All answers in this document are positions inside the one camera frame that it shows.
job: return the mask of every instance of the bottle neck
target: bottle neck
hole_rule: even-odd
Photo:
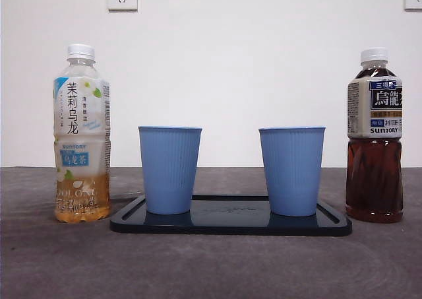
[[[95,61],[92,59],[86,58],[68,58],[67,61],[71,65],[78,65],[78,66],[89,66],[92,67],[95,64]]]
[[[367,69],[380,69],[387,68],[387,60],[369,60],[362,62],[362,68]]]

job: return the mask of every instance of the plastic bottle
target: plastic bottle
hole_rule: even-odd
[[[94,48],[73,44],[70,65],[54,81],[55,216],[93,221],[110,212],[109,84],[93,64]]]
[[[403,215],[402,81],[387,62],[386,48],[362,51],[363,69],[347,92],[346,211],[379,223],[398,222]]]

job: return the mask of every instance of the tray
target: tray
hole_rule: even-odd
[[[121,233],[346,236],[351,234],[351,221],[322,201],[313,216],[276,215],[270,212],[265,195],[193,195],[189,212],[156,215],[146,210],[142,194],[111,217],[110,229]]]

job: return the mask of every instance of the ribbed cup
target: ribbed cup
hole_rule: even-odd
[[[259,129],[270,208],[287,216],[315,214],[325,127]]]
[[[176,215],[191,208],[201,131],[196,127],[139,127],[149,212]]]

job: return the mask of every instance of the bottle cap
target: bottle cap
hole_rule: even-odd
[[[388,50],[385,47],[372,47],[361,52],[361,64],[372,60],[388,61]]]
[[[67,59],[85,58],[95,60],[94,48],[84,44],[71,44],[67,48]]]

